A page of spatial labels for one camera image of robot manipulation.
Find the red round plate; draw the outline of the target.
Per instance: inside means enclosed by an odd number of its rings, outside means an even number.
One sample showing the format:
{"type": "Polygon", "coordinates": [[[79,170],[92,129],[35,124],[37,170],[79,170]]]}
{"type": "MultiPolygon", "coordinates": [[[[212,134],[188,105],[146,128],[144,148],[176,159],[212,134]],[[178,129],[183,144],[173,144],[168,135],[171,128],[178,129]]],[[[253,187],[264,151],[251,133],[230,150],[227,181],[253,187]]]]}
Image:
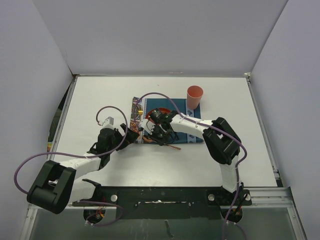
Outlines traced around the red round plate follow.
{"type": "MultiPolygon", "coordinates": [[[[169,114],[169,113],[171,112],[170,109],[164,108],[164,107],[158,107],[158,109],[159,109],[159,110],[161,111],[161,113],[163,113],[163,114],[169,114]]],[[[145,118],[148,119],[148,118],[150,117],[150,114],[151,114],[154,110],[155,110],[155,108],[152,109],[152,110],[150,110],[150,111],[146,114],[145,118]]]]}

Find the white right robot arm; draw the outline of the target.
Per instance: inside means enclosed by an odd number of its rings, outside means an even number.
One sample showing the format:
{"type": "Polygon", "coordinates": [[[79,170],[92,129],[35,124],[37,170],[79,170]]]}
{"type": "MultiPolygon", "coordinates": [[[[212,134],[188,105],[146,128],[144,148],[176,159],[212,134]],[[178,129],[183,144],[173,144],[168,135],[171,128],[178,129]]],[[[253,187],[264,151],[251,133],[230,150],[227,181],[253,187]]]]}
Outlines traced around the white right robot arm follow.
{"type": "Polygon", "coordinates": [[[224,118],[202,120],[176,110],[163,113],[156,108],[148,118],[140,121],[139,129],[146,131],[146,138],[160,146],[168,144],[176,133],[202,139],[210,156],[220,165],[223,200],[230,205],[239,201],[241,193],[237,187],[240,178],[237,177],[236,164],[241,140],[224,118]]]}

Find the copper spoon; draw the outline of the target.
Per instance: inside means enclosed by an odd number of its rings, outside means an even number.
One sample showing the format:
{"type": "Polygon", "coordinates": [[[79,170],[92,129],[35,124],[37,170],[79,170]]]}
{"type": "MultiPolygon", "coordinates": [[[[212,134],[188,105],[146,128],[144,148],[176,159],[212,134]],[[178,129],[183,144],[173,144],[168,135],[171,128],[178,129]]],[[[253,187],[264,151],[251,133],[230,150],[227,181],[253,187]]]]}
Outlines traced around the copper spoon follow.
{"type": "MultiPolygon", "coordinates": [[[[146,142],[146,143],[156,143],[156,144],[158,144],[155,140],[150,139],[150,138],[148,138],[148,137],[146,137],[146,136],[144,136],[144,135],[142,136],[142,140],[143,140],[144,142],[146,142]]],[[[170,147],[170,148],[173,148],[173,149],[176,149],[176,150],[181,150],[180,147],[173,146],[173,145],[170,145],[170,144],[164,144],[164,146],[170,147]]]]}

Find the blue patterned placemat cloth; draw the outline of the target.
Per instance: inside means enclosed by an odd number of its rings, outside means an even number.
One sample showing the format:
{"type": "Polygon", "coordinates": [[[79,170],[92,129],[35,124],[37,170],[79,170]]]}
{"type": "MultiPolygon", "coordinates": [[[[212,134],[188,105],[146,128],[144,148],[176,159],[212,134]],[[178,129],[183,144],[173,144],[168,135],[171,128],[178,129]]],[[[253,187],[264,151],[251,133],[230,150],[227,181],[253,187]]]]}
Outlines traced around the blue patterned placemat cloth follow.
{"type": "Polygon", "coordinates": [[[130,129],[139,134],[138,139],[135,141],[137,144],[147,144],[148,142],[143,140],[143,136],[149,137],[147,131],[139,130],[139,124],[143,119],[149,119],[150,113],[154,109],[159,109],[163,114],[170,113],[177,106],[179,111],[193,118],[201,118],[200,103],[188,98],[173,98],[171,100],[167,98],[144,98],[139,100],[138,97],[132,99],[131,115],[130,115],[130,129]]]}

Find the pink plastic cup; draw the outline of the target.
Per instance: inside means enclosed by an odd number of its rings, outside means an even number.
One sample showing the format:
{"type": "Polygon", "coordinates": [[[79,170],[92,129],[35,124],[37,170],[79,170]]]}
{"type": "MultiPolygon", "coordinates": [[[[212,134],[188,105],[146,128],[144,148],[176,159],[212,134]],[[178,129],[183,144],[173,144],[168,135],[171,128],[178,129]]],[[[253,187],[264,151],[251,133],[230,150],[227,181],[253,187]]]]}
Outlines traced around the pink plastic cup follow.
{"type": "Polygon", "coordinates": [[[200,104],[202,96],[204,94],[203,89],[198,85],[192,85],[187,89],[186,103],[190,110],[194,110],[200,104]]]}

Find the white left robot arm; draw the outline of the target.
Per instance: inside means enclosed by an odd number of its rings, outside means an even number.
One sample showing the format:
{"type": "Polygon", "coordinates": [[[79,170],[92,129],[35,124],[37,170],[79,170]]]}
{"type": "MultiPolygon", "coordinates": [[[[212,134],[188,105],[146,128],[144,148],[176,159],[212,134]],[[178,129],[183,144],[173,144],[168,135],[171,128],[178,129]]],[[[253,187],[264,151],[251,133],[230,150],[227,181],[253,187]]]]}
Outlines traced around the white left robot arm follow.
{"type": "Polygon", "coordinates": [[[84,176],[104,168],[110,161],[111,150],[122,150],[139,137],[124,123],[120,126],[126,135],[122,135],[113,127],[113,120],[108,117],[103,122],[97,141],[86,155],[62,162],[46,161],[27,193],[27,202],[59,214],[69,203],[86,201],[95,206],[103,201],[101,184],[84,176]]]}

